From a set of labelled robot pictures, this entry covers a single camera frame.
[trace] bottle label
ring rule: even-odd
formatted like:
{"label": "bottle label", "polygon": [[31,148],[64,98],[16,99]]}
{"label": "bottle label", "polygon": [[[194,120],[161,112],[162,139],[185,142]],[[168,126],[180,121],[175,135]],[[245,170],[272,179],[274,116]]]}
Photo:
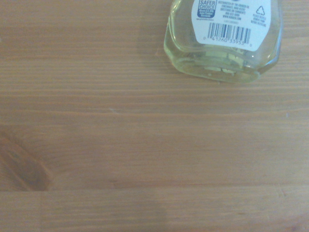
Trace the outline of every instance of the bottle label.
{"label": "bottle label", "polygon": [[271,0],[195,0],[192,24],[201,44],[256,51],[266,37]]}

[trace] wood knot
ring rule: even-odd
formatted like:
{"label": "wood knot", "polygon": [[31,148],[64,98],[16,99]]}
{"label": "wood knot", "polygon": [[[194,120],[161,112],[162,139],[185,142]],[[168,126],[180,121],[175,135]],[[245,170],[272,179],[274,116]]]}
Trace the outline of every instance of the wood knot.
{"label": "wood knot", "polygon": [[44,165],[18,144],[0,137],[0,164],[19,188],[28,191],[47,190],[50,178]]}

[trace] yellow liquid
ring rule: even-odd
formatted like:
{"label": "yellow liquid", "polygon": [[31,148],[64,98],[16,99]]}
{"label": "yellow liquid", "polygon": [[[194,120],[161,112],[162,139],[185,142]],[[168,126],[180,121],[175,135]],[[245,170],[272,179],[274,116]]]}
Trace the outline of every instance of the yellow liquid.
{"label": "yellow liquid", "polygon": [[213,80],[246,83],[273,67],[279,58],[281,6],[271,1],[271,23],[261,46],[254,52],[196,41],[191,20],[194,0],[175,0],[169,16],[164,50],[183,73]]}

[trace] wood grain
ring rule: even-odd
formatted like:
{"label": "wood grain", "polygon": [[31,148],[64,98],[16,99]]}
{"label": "wood grain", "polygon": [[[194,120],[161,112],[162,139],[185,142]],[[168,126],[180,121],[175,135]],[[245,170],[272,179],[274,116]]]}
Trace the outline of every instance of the wood grain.
{"label": "wood grain", "polygon": [[1,232],[308,231],[309,2],[243,85],[175,70],[171,2],[0,2]]}

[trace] plastic bottle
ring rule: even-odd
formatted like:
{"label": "plastic bottle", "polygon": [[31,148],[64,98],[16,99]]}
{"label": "plastic bottle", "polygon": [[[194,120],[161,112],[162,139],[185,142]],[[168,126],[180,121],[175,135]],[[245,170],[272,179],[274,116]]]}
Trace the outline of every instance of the plastic bottle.
{"label": "plastic bottle", "polygon": [[280,0],[175,0],[164,50],[183,73],[245,83],[277,63],[282,28]]}

